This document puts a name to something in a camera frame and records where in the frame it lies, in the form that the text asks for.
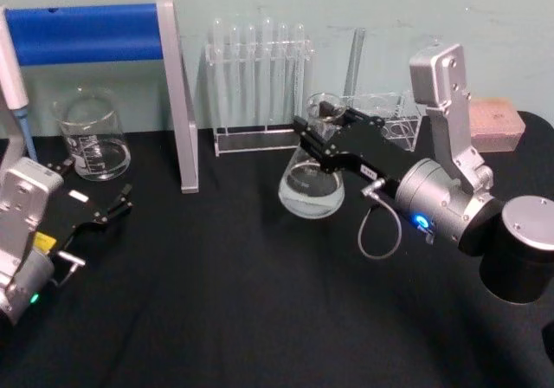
black table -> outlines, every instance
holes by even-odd
[[[554,130],[524,113],[515,153],[487,154],[494,194],[554,198]],[[45,290],[2,352],[10,387],[552,387],[541,328],[554,286],[513,306],[480,282],[480,259],[428,246],[405,224],[402,247],[368,262],[356,234],[368,203],[345,174],[347,198],[323,221],[277,198],[291,151],[215,158],[200,139],[201,191],[181,195],[172,133],[128,136],[132,166],[112,182],[68,184],[108,203],[132,180],[133,213],[70,250],[89,263],[60,292]],[[41,161],[64,156],[36,141]],[[431,152],[428,122],[419,151]],[[393,240],[377,212],[369,250]]]

gray cable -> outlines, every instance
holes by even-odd
[[[362,252],[362,254],[366,257],[366,258],[369,258],[370,260],[372,261],[379,261],[379,260],[384,260],[384,259],[387,259],[389,258],[390,256],[394,255],[394,253],[396,252],[396,250],[398,249],[398,247],[400,247],[400,241],[402,240],[402,224],[400,223],[400,217],[398,217],[398,215],[396,214],[395,210],[392,209],[392,207],[387,204],[386,202],[384,202],[380,197],[379,195],[377,195],[374,190],[376,189],[380,189],[381,187],[383,187],[384,185],[384,181],[382,179],[379,179],[379,180],[376,180],[375,182],[373,182],[373,184],[371,184],[368,188],[364,189],[362,191],[362,193],[364,194],[364,196],[366,197],[371,197],[373,200],[375,200],[376,202],[378,202],[381,206],[383,206],[386,210],[388,210],[390,212],[390,214],[392,215],[392,217],[394,218],[394,220],[396,221],[396,230],[398,231],[398,236],[396,238],[396,243],[394,245],[394,247],[392,247],[392,249],[387,252],[386,254],[383,254],[383,255],[371,255],[371,254],[368,254],[365,249],[364,249],[364,245],[362,244],[362,234],[364,233],[364,227],[365,227],[365,223],[367,222],[367,219],[368,217],[370,216],[370,213],[371,213],[371,208],[367,211],[367,213],[365,214],[365,217],[364,219],[362,219],[362,223],[360,224],[360,229],[358,231],[358,247],[360,248],[360,251]]]

clear acrylic rack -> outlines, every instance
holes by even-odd
[[[310,93],[312,42],[304,26],[214,21],[205,46],[216,155],[294,148],[293,117]]]
[[[383,136],[404,150],[415,150],[425,107],[414,102],[410,91],[402,94],[360,94],[341,99],[348,107],[383,118]]]

white label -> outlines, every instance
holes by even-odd
[[[370,169],[366,165],[360,166],[360,172],[370,178],[371,180],[377,180],[377,173],[375,173],[372,169]]]
[[[88,202],[88,196],[83,195],[82,193],[79,193],[78,191],[70,191],[69,196],[73,199],[81,200],[82,203]]]

glass cylinder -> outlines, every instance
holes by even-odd
[[[110,90],[77,87],[52,104],[52,114],[82,178],[109,180],[127,169],[131,153]]]
[[[322,107],[322,102],[333,107]],[[315,94],[307,102],[308,124],[325,140],[340,129],[335,122],[344,112],[341,99],[335,95]],[[320,219],[340,207],[345,187],[339,172],[324,173],[318,161],[298,146],[280,180],[279,199],[298,217]]]

